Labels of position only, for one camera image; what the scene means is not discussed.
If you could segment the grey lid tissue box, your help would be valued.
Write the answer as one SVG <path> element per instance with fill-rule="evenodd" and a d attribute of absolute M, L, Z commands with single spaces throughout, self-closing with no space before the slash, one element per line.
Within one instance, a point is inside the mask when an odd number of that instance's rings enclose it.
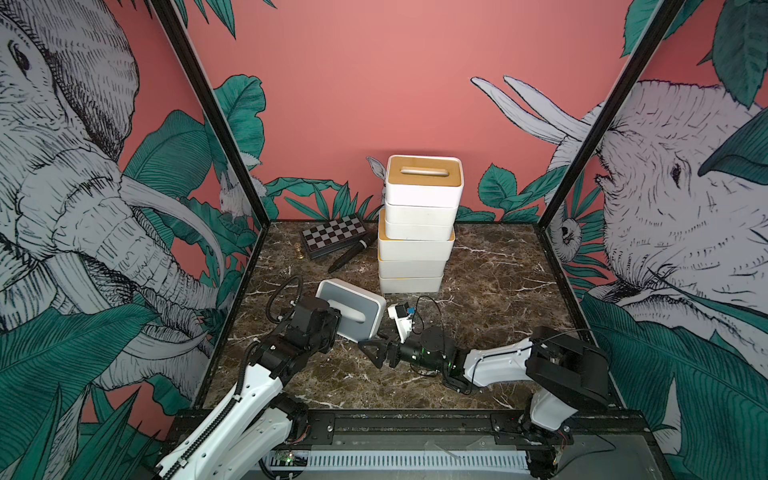
<path fill-rule="evenodd" d="M 340 336 L 356 343 L 376 336 L 386 310 L 384 297 L 340 279 L 322 281 L 316 296 L 340 311 Z"/>
<path fill-rule="evenodd" d="M 449 241 L 454 238 L 452 225 L 402 224 L 384 220 L 384 234 L 392 240 Z"/>

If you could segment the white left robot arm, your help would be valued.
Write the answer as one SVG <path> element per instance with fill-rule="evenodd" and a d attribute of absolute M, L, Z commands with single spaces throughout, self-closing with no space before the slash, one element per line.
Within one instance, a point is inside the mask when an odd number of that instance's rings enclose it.
<path fill-rule="evenodd" d="M 309 432 L 307 406 L 285 385 L 336 340 L 341 312 L 313 296 L 246 350 L 237 382 L 202 423 L 155 467 L 156 479 L 240 479 L 273 448 Z"/>

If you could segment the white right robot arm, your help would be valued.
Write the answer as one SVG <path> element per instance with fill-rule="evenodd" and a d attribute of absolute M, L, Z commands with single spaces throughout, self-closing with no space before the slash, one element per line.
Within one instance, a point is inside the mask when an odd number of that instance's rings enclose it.
<path fill-rule="evenodd" d="M 595 345 L 537 327 L 514 344 L 494 349 L 463 349 L 440 327 L 430 327 L 403 342 L 371 338 L 358 348 L 377 368 L 401 363 L 441 377 L 460 394 L 497 383 L 529 381 L 539 390 L 511 429 L 533 445 L 570 441 L 566 421 L 579 412 L 602 412 L 611 404 L 607 354 Z"/>

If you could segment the yellow lid tissue box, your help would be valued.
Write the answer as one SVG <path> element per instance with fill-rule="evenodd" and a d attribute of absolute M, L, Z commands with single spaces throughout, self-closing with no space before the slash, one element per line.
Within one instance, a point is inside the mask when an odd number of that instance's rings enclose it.
<path fill-rule="evenodd" d="M 383 279 L 438 278 L 444 275 L 447 260 L 383 260 L 378 259 L 379 276 Z"/>

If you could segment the small bamboo lid tissue box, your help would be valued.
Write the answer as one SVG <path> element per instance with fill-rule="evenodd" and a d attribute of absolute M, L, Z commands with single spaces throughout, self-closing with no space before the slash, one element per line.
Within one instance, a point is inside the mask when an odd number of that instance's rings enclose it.
<path fill-rule="evenodd" d="M 391 206 L 456 208 L 464 184 L 458 158 L 392 155 L 386 170 L 385 200 Z"/>

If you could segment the large bamboo lid tissue box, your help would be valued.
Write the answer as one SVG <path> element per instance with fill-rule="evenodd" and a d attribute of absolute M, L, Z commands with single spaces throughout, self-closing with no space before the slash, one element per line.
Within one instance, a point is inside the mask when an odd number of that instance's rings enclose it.
<path fill-rule="evenodd" d="M 384 234 L 385 211 L 379 213 L 378 252 L 383 260 L 448 260 L 454 238 L 449 241 L 403 241 L 392 240 Z"/>

